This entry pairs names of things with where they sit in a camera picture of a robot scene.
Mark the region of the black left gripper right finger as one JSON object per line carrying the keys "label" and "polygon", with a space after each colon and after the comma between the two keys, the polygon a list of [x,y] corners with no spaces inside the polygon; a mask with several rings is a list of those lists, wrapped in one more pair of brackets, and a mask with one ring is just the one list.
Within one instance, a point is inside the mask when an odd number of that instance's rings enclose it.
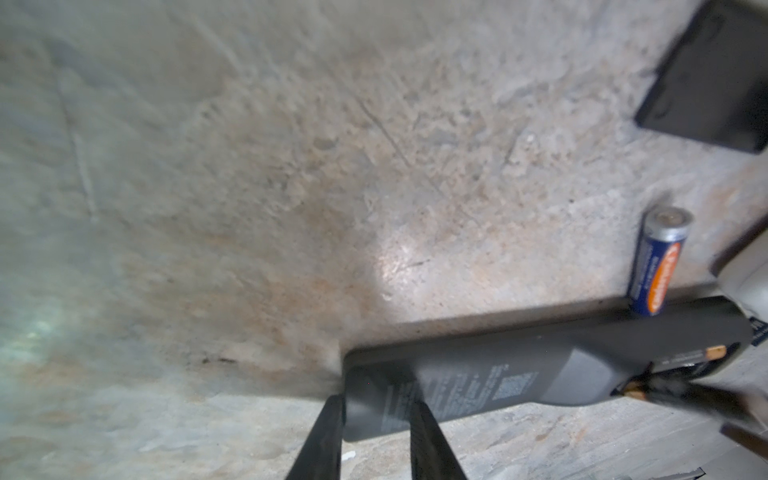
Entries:
{"label": "black left gripper right finger", "polygon": [[410,411],[410,460],[414,480],[466,480],[428,405],[416,401]]}

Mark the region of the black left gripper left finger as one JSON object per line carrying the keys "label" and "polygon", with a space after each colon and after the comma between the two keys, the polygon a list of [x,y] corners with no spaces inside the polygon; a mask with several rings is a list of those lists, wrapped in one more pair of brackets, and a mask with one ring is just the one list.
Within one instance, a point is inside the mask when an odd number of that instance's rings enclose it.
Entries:
{"label": "black left gripper left finger", "polygon": [[287,480],[340,479],[344,420],[344,396],[330,396],[287,474]]}

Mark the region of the black remote battery cover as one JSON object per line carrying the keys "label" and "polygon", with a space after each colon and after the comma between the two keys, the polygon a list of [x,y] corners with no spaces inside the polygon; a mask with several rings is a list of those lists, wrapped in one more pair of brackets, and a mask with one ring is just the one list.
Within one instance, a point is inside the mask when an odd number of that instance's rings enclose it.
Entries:
{"label": "black remote battery cover", "polygon": [[767,4],[705,1],[656,68],[644,129],[758,155],[767,148]]}

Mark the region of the white remote control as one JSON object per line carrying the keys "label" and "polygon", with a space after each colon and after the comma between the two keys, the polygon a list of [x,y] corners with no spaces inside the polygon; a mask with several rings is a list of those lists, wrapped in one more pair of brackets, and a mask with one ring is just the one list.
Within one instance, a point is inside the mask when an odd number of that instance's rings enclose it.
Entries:
{"label": "white remote control", "polygon": [[767,322],[767,231],[734,256],[717,275],[723,294],[748,318]]}

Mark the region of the orange battery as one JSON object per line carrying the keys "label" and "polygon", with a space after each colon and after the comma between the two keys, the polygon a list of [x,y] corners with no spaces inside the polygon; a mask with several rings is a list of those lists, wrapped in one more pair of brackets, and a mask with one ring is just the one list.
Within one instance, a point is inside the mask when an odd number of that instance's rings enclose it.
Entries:
{"label": "orange battery", "polygon": [[635,314],[656,316],[662,311],[693,222],[691,212],[675,206],[657,206],[645,214],[627,291]]}

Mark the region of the black yellow screwdriver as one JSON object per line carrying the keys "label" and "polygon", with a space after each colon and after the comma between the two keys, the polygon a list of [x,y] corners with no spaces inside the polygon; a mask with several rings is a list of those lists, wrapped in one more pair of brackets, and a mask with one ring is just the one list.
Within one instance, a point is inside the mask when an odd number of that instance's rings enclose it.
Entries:
{"label": "black yellow screwdriver", "polygon": [[653,375],[628,382],[616,395],[716,420],[722,436],[767,460],[767,394],[764,392]]}

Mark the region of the black remote control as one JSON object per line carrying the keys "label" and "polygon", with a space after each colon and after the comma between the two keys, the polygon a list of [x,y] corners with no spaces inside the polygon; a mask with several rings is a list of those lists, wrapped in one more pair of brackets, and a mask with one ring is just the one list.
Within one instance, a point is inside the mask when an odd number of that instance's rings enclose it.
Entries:
{"label": "black remote control", "polygon": [[708,376],[752,338],[742,312],[718,296],[673,304],[652,317],[618,310],[358,349],[343,361],[343,437],[356,442],[404,431],[418,400],[440,422],[525,403],[589,406],[654,374],[650,364],[660,357],[725,345],[719,361],[660,372]]}

